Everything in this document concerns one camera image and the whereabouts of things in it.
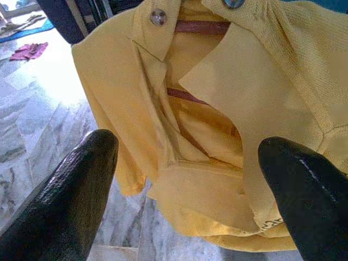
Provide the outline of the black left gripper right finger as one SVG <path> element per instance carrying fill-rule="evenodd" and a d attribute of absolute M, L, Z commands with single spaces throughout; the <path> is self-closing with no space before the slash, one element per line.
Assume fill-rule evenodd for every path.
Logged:
<path fill-rule="evenodd" d="M 347 177 L 291 140 L 261 141 L 258 162 L 303 260 L 347 260 Z"/>

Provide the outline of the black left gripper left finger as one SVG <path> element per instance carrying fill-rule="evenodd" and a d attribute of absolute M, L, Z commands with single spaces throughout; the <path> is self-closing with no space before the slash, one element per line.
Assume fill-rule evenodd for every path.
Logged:
<path fill-rule="evenodd" d="M 1 231 L 1 260 L 87 260 L 107 205 L 119 142 L 88 135 L 29 194 Z"/>

